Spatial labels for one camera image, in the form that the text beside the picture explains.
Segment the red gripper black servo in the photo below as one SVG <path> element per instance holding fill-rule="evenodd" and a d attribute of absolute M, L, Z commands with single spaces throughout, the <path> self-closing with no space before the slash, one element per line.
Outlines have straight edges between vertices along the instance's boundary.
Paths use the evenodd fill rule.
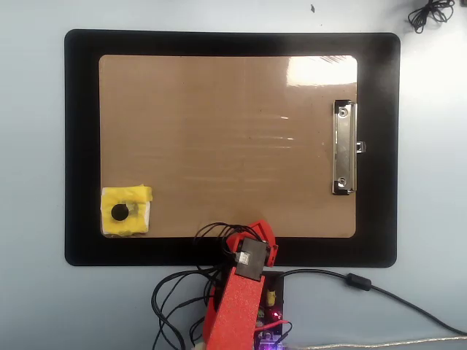
<path fill-rule="evenodd" d="M 260 281 L 264 267 L 274 265 L 278 246 L 267 221 L 259 220 L 250 224 L 250 227 L 263 241 L 252 239 L 250 233 L 228 233 L 224 236 L 224 255 L 232 256 L 236 253 L 237 276 Z"/>

